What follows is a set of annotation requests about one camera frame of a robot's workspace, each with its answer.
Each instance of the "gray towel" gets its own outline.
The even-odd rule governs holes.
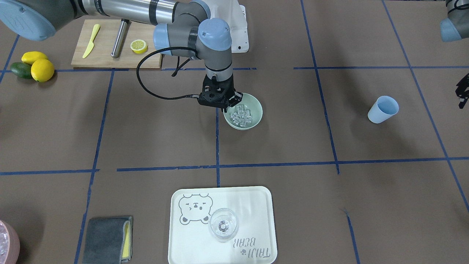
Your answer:
[[[131,216],[90,219],[86,231],[83,264],[121,264],[126,223],[129,223],[129,231],[132,234]]]

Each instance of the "wooden cutting board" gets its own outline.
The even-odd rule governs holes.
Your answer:
[[[83,57],[83,53],[90,41],[91,32],[95,24],[101,25],[99,32],[94,39],[94,48],[91,53]],[[78,38],[75,52],[72,58],[73,67],[84,68],[136,68],[143,57],[155,51],[153,45],[153,30],[155,26],[130,22],[127,37],[122,46],[119,58],[111,57],[117,32],[121,25],[120,19],[87,19],[83,23],[83,28]],[[148,51],[143,54],[136,54],[130,49],[130,43],[135,39],[143,39],[148,45]],[[161,54],[156,54],[148,58],[142,68],[161,68]]]

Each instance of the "metal handle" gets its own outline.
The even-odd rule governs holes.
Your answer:
[[[111,56],[113,58],[119,58],[122,51],[122,45],[124,44],[124,39],[127,35],[127,31],[129,30],[129,23],[128,19],[121,19],[121,26],[119,28],[119,32],[117,32],[116,41],[114,43],[113,51],[111,52]]]

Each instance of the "light blue cap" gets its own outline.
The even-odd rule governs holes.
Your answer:
[[[231,48],[230,26],[223,19],[203,20],[197,33],[200,41],[209,49],[225,51]]]
[[[25,39],[40,41],[56,33],[52,23],[40,13],[13,0],[0,0],[0,20]]]
[[[449,18],[445,18],[440,23],[441,39],[444,42],[461,40],[461,35]]]
[[[207,18],[210,19],[210,17],[212,16],[212,14],[210,13],[210,7],[208,7],[208,5],[204,1],[202,1],[202,0],[192,0],[191,2],[195,2],[199,5],[201,5],[204,8],[205,12],[207,13]]]
[[[169,47],[168,24],[158,24],[155,26],[153,44],[156,50]],[[173,55],[170,50],[164,51],[162,54]]]

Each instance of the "bear drawing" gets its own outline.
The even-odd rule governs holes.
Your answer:
[[[208,224],[212,205],[213,200],[208,194],[184,194],[179,200],[179,208],[181,208],[179,221],[183,225],[187,225],[191,221],[201,221]]]

